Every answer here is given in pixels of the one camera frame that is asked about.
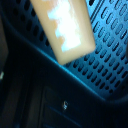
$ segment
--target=blurry object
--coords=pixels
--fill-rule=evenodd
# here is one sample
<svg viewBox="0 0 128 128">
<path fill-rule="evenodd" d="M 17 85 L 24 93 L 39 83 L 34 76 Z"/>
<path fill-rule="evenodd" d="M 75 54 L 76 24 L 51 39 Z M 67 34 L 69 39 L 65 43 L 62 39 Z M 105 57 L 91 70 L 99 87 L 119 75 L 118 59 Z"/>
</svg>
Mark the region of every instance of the blurry object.
<svg viewBox="0 0 128 128">
<path fill-rule="evenodd" d="M 4 35 L 2 19 L 0 15 L 0 74 L 3 70 L 7 55 L 8 55 L 8 48 Z"/>
<path fill-rule="evenodd" d="M 95 50 L 85 0 L 31 2 L 60 64 L 66 64 Z"/>
</svg>

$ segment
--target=perforated mesh panel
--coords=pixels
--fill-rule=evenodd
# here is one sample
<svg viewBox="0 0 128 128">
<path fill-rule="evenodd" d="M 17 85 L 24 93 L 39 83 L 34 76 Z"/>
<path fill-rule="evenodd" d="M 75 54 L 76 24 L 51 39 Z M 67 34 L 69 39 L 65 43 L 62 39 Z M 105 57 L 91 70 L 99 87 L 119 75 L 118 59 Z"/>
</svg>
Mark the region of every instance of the perforated mesh panel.
<svg viewBox="0 0 128 128">
<path fill-rule="evenodd" d="M 86 0 L 96 50 L 66 66 L 69 72 L 105 99 L 127 94 L 128 41 L 127 0 Z M 32 44 L 54 57 L 49 42 L 29 0 L 4 0 L 3 9 L 13 27 Z"/>
</svg>

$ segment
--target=dark plastic surface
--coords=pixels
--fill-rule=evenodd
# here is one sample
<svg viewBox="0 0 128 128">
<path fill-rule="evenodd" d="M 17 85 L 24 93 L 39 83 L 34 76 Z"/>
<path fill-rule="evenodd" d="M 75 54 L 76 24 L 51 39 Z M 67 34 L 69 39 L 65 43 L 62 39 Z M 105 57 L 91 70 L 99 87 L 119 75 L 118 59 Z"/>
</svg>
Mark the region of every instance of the dark plastic surface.
<svg viewBox="0 0 128 128">
<path fill-rule="evenodd" d="M 12 79 L 6 78 L 9 80 L 6 84 L 9 86 L 13 80 L 14 84 L 12 82 L 9 86 L 13 89 L 22 79 L 29 76 L 24 80 L 28 80 L 25 82 L 28 86 L 22 83 L 22 89 L 20 85 L 16 89 L 19 92 L 16 91 L 12 97 L 9 95 L 10 99 L 15 97 L 16 100 L 12 100 L 11 104 L 17 110 L 12 111 L 12 116 L 7 119 L 14 117 L 14 120 L 10 120 L 13 126 L 128 127 L 128 60 L 125 57 L 128 41 L 128 1 L 86 0 L 86 2 L 97 45 L 96 50 L 65 66 L 60 66 L 55 60 L 31 3 L 28 0 L 2 1 L 2 17 L 9 49 L 16 51 L 16 56 L 19 52 L 19 56 L 22 56 L 14 58 L 10 64 L 10 74 L 13 74 L 14 69 L 15 75 L 11 76 Z M 64 101 L 69 104 L 65 112 L 62 110 Z M 1 107 L 1 110 L 7 114 L 8 107 Z"/>
</svg>

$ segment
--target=small white spot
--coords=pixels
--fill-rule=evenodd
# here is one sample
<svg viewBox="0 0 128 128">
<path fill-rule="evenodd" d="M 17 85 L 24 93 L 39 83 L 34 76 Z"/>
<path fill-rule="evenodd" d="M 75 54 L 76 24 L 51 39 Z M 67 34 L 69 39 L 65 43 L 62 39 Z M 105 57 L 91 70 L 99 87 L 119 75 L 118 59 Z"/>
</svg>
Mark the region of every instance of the small white spot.
<svg viewBox="0 0 128 128">
<path fill-rule="evenodd" d="M 3 80 L 3 78 L 4 78 L 4 72 L 1 72 L 1 74 L 0 74 L 0 80 Z"/>
</svg>

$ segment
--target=white label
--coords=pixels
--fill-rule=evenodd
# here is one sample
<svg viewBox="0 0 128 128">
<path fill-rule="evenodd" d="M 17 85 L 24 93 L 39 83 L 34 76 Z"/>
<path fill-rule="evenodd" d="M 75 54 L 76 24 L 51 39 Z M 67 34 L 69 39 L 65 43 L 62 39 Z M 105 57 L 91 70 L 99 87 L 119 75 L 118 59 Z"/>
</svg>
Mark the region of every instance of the white label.
<svg viewBox="0 0 128 128">
<path fill-rule="evenodd" d="M 75 22 L 75 17 L 70 15 L 71 5 L 68 0 L 60 0 L 57 7 L 48 12 L 50 20 L 57 21 L 57 29 L 55 31 L 56 37 L 64 38 L 65 42 L 61 46 L 62 52 L 66 52 L 81 44 L 80 37 L 76 34 L 79 29 L 78 24 Z"/>
</svg>

